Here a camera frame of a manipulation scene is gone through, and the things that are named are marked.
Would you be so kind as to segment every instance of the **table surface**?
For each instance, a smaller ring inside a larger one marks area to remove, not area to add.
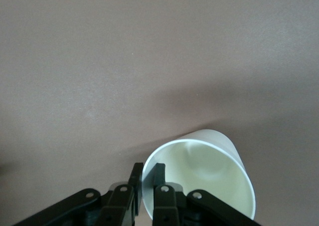
[[[0,225],[198,129],[236,145],[257,222],[319,222],[319,0],[0,0],[0,21]]]

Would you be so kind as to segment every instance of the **paper cup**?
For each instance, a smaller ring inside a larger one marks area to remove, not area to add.
[[[154,166],[164,163],[166,182],[182,185],[184,194],[206,190],[253,219],[256,200],[253,186],[234,144],[215,130],[199,130],[157,148],[142,174],[145,208],[153,218]]]

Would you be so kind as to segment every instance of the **metal screw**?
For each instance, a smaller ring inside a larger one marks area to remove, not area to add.
[[[199,200],[199,199],[201,199],[202,195],[201,195],[201,193],[199,193],[199,192],[194,192],[194,193],[193,193],[193,197],[194,197],[195,199]]]
[[[85,197],[91,198],[91,197],[93,197],[93,196],[94,196],[94,193],[87,193]]]
[[[127,191],[127,190],[128,190],[128,187],[126,187],[126,186],[123,186],[123,187],[120,188],[120,191],[121,191],[121,192],[125,192],[125,191]]]
[[[167,187],[167,186],[162,186],[161,188],[160,188],[160,190],[162,191],[162,192],[168,192],[169,191],[169,187]]]

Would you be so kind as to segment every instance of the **cup rim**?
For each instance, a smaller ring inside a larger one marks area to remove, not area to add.
[[[143,179],[144,179],[144,177],[145,177],[146,168],[147,168],[149,162],[151,161],[151,159],[154,157],[154,155],[155,155],[158,151],[162,150],[163,148],[165,148],[165,147],[167,147],[167,146],[169,146],[169,145],[176,144],[176,143],[182,143],[182,142],[195,142],[195,143],[201,143],[201,144],[204,144],[204,145],[206,145],[206,146],[209,146],[209,147],[211,147],[211,148],[213,148],[213,149],[219,151],[220,153],[222,153],[223,155],[225,155],[225,156],[228,157],[229,159],[231,159],[231,160],[240,168],[242,174],[244,175],[244,177],[245,177],[245,179],[246,179],[246,181],[247,181],[247,183],[248,183],[248,185],[249,185],[249,188],[250,188],[250,191],[251,191],[251,194],[252,194],[252,201],[253,201],[252,208],[253,208],[253,210],[252,210],[251,215],[250,215],[249,218],[253,220],[254,217],[255,217],[255,213],[256,213],[256,197],[255,197],[255,191],[254,191],[253,185],[252,185],[252,183],[251,183],[251,181],[250,181],[250,179],[249,179],[249,177],[248,177],[248,175],[247,175],[247,173],[246,173],[245,168],[243,167],[242,164],[240,164],[240,163],[238,162],[237,159],[235,159],[234,157],[232,157],[227,151],[225,151],[225,150],[219,148],[218,146],[216,146],[216,145],[214,145],[214,144],[212,144],[212,143],[209,143],[209,142],[207,142],[207,141],[197,140],[197,139],[192,139],[192,138],[183,138],[183,139],[172,140],[172,141],[169,141],[169,142],[167,142],[167,143],[165,143],[165,144],[159,146],[156,150],[154,150],[154,151],[151,153],[151,155],[148,157],[148,159],[146,160],[146,162],[145,162],[145,164],[144,164],[143,171],[142,171],[142,185],[143,185],[143,182],[144,182]],[[151,219],[153,219],[153,214],[151,214],[150,209],[148,209],[147,207],[145,207],[145,208],[146,208],[146,211],[148,212],[149,216],[151,217]]]

